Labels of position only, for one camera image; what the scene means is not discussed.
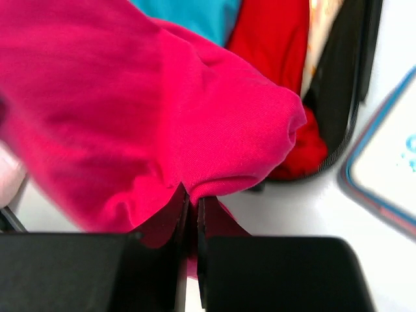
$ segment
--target pink fabric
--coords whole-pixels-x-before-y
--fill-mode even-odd
[[[129,231],[182,181],[246,189],[293,147],[299,97],[127,0],[0,1],[1,138],[90,231]]]

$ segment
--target white fabric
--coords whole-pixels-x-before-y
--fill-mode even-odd
[[[328,35],[332,29],[333,21],[337,17],[343,3],[344,0],[309,0],[309,37],[302,77],[301,97],[304,97],[309,89],[320,56],[328,40]]]

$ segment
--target red fabric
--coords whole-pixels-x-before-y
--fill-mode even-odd
[[[300,93],[309,31],[309,0],[243,0],[228,49],[277,85]],[[296,179],[316,172],[327,155],[315,117],[296,132],[296,144],[285,162],[269,175]]]
[[[309,0],[242,0],[227,48],[299,94],[308,31]]]
[[[314,174],[328,155],[325,142],[319,137],[318,123],[312,111],[304,106],[307,122],[296,132],[296,145],[269,177],[292,180]]]
[[[182,182],[246,189],[293,147],[300,98],[127,0],[0,1],[0,137],[90,231],[129,231]]]

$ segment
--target blue clothing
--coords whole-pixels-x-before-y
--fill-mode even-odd
[[[224,47],[241,0],[131,0],[146,15],[171,21]]]

